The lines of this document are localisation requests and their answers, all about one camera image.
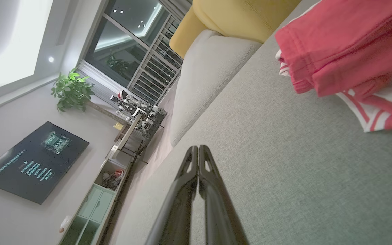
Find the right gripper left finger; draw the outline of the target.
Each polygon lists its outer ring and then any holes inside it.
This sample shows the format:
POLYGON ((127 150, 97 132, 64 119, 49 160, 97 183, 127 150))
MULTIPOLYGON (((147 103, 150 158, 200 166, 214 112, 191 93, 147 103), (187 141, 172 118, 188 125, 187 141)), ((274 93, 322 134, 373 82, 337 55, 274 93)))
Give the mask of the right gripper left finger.
POLYGON ((198 185, 198 147, 191 146, 151 228, 145 245, 189 245, 192 203, 198 185))

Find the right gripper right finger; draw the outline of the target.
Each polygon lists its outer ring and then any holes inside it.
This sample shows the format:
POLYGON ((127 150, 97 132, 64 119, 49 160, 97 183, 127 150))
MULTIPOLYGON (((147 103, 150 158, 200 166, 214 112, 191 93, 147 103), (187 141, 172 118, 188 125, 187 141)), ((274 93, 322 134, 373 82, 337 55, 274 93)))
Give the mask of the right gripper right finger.
POLYGON ((199 147, 199 193, 205 201, 207 245, 249 245, 213 155, 199 147))

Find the red Bulls 23 jersey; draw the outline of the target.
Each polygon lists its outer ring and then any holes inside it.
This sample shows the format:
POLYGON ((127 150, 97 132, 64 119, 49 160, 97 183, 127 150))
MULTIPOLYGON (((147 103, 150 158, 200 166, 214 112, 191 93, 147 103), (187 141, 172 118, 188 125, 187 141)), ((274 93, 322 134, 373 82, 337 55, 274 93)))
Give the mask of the red Bulls 23 jersey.
POLYGON ((297 94, 339 96, 364 132, 392 130, 392 0, 320 0, 275 39, 297 94))

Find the pile of toys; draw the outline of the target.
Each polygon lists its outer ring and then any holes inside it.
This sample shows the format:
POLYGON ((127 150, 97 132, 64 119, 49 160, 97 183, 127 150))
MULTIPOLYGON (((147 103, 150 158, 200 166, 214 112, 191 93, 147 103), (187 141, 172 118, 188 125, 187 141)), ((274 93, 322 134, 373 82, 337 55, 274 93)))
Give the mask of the pile of toys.
POLYGON ((124 169, 117 169, 114 172, 111 171, 103 172, 101 186, 115 191, 121 183, 123 174, 124 174, 124 169))

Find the low TV cabinet mint drawers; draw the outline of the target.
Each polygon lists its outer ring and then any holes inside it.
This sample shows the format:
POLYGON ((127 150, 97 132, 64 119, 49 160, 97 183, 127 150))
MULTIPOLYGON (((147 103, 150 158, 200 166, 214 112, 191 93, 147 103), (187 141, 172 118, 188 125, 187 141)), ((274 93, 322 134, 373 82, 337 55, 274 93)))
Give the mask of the low TV cabinet mint drawers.
MULTIPOLYGON (((143 153, 144 147, 140 146, 136 150, 138 153, 141 150, 142 152, 138 154, 137 160, 143 153)), ((67 230, 62 233, 59 245, 104 244, 107 230, 111 226, 119 202, 121 190, 128 183, 129 174, 137 160, 124 153, 120 153, 116 159, 107 160, 105 158, 89 192, 72 216, 72 221, 67 230), (105 171, 114 172, 117 169, 124 169, 123 178, 117 189, 113 191, 101 186, 102 173, 105 171)))

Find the round white coffee table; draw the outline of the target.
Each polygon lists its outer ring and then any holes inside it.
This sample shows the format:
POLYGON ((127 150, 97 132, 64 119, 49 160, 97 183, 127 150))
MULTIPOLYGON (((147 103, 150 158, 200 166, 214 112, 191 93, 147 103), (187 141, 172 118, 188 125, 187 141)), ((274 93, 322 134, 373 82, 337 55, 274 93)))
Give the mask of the round white coffee table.
POLYGON ((137 115, 137 117, 135 118, 133 123, 126 130, 125 134, 123 134, 122 138, 120 138, 120 135, 122 135, 122 133, 124 132, 126 127, 122 128, 120 130, 120 132, 118 133, 118 135, 116 137, 115 144, 110 149, 110 152, 107 154, 107 157, 106 157, 107 160, 108 159, 116 159, 120 153, 124 153, 124 154, 132 157, 134 160, 137 160, 138 154, 140 154, 142 152, 142 150, 139 153, 138 153, 138 151, 131 151, 128 148, 126 148, 126 143, 129 140, 132 133, 135 131, 135 128, 137 127, 137 124, 141 118, 142 118, 141 114, 137 115))

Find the background white black robot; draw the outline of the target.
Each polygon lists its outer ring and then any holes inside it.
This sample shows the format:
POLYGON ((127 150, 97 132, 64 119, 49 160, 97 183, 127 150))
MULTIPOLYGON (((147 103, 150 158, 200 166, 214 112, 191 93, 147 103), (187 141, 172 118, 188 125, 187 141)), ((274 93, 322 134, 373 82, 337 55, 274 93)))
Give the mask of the background white black robot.
POLYGON ((111 96, 110 101, 118 106, 116 114, 127 121, 134 122, 134 119, 140 116, 135 129, 142 133, 145 141, 152 139, 167 116, 167 112, 163 108, 144 103, 124 90, 121 90, 117 96, 111 96))

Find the pale bottle red cap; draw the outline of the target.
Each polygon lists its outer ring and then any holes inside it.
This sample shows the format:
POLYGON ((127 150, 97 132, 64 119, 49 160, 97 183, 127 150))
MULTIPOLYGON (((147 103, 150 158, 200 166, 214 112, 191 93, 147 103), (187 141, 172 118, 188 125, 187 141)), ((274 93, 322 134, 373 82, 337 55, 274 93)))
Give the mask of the pale bottle red cap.
POLYGON ((72 216, 70 215, 65 216, 64 220, 61 222, 59 233, 65 232, 68 226, 70 225, 71 221, 72 221, 72 216))

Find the grey back cushion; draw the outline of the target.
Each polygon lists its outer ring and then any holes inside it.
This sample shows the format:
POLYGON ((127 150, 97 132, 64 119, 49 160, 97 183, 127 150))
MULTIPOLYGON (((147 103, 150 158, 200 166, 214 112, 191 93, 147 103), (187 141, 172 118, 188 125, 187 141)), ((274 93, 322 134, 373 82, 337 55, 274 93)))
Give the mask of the grey back cushion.
POLYGON ((178 79, 170 141, 176 146, 261 43, 204 30, 188 49, 178 79))

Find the white sheer curtain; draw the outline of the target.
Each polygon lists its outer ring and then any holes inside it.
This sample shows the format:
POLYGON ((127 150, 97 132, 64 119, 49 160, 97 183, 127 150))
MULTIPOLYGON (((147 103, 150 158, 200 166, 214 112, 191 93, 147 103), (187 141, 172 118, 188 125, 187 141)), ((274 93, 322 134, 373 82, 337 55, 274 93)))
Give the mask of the white sheer curtain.
POLYGON ((123 90, 120 84, 116 83, 84 59, 79 61, 77 71, 83 77, 87 77, 86 81, 93 85, 95 95, 107 103, 111 103, 111 96, 117 96, 123 90))

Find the white balcony railing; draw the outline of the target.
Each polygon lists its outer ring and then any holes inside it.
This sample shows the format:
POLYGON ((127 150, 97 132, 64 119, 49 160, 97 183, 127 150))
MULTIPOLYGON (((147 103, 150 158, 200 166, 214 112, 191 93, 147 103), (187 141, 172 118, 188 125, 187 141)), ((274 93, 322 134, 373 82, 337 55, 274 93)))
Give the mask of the white balcony railing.
POLYGON ((150 104, 159 104, 181 74, 183 58, 169 46, 179 26, 171 14, 159 22, 161 27, 143 57, 127 89, 150 104))

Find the green potted tree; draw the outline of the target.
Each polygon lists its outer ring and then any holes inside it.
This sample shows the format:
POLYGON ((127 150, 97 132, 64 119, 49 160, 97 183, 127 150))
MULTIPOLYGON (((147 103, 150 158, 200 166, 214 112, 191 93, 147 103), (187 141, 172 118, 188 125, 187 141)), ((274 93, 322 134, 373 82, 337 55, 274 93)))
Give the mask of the green potted tree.
POLYGON ((61 113, 77 109, 86 112, 87 108, 91 107, 117 123, 127 124, 123 118, 91 101, 94 85, 86 81, 89 76, 81 76, 76 70, 77 67, 74 67, 67 75, 60 73, 53 84, 51 95, 59 99, 56 104, 57 111, 61 113))

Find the yellow sofa backrest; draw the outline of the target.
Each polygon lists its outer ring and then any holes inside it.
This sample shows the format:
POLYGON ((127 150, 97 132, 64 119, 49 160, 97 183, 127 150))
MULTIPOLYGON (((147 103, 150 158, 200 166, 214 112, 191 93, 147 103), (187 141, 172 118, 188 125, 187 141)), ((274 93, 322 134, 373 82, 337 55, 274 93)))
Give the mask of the yellow sofa backrest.
POLYGON ((202 6, 194 4, 173 34, 169 46, 183 59, 191 44, 204 30, 225 35, 225 32, 203 11, 202 6))
POLYGON ((225 37, 264 43, 301 0, 193 0, 192 8, 210 30, 225 37))

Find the glass balcony door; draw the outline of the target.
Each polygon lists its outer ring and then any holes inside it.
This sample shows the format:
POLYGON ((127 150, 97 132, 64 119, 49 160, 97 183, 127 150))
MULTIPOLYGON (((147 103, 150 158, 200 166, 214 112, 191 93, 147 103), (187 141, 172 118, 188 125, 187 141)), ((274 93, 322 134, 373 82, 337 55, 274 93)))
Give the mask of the glass balcony door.
POLYGON ((109 0, 84 60, 140 98, 127 86, 168 14, 158 0, 109 0))

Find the black wall television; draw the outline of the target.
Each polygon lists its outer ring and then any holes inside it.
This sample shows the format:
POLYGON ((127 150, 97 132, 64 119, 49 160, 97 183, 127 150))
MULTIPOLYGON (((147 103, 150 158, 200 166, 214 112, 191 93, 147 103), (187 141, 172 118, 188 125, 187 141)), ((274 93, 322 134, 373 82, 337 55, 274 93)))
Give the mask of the black wall television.
POLYGON ((88 145, 47 121, 0 157, 0 189, 40 205, 88 145))

